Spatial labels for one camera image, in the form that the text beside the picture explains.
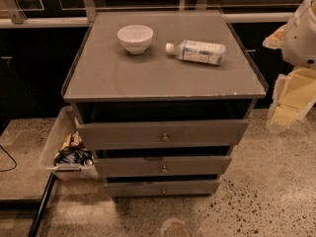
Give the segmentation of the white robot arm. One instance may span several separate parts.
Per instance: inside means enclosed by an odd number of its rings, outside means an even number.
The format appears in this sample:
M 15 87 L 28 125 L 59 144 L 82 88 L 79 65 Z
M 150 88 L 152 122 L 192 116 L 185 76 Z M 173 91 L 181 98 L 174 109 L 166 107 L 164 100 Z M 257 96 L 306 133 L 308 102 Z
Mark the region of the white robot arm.
M 316 0 L 304 0 L 263 46 L 280 49 L 293 65 L 288 75 L 277 77 L 268 113 L 267 128 L 279 133 L 302 121 L 316 103 Z

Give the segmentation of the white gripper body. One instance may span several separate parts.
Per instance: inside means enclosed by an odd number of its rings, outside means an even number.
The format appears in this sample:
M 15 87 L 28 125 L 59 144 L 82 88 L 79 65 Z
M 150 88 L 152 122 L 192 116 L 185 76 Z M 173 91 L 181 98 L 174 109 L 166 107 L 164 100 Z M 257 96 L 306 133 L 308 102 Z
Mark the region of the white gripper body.
M 288 74 L 279 74 L 268 113 L 267 128 L 283 132 L 302 121 L 316 103 L 316 70 L 294 67 Z

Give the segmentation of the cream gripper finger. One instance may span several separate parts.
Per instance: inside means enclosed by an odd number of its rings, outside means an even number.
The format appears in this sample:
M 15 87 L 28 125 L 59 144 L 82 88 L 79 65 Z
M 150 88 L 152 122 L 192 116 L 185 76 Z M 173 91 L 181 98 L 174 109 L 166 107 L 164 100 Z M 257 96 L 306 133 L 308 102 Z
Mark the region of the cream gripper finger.
M 283 35 L 285 26 L 279 27 L 271 35 L 266 37 L 263 41 L 263 47 L 270 49 L 282 49 L 283 48 Z

